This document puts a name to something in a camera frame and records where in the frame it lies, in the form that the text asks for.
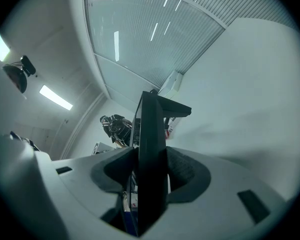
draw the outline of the ceiling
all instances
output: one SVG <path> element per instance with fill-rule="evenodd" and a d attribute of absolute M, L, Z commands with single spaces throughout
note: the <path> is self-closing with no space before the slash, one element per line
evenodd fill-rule
<path fill-rule="evenodd" d="M 237 17 L 297 29 L 279 0 L 84 0 L 84 8 L 107 91 L 133 112 L 142 91 L 185 74 Z"/>
<path fill-rule="evenodd" d="M 53 132 L 51 145 L 43 151 L 53 160 L 59 159 L 76 125 L 101 93 L 77 40 L 68 0 L 21 0 L 0 34 L 10 47 L 5 63 L 27 55 L 36 68 L 37 76 L 27 79 L 26 102 L 16 119 L 17 130 Z M 43 85 L 71 103 L 72 109 L 42 96 Z"/>

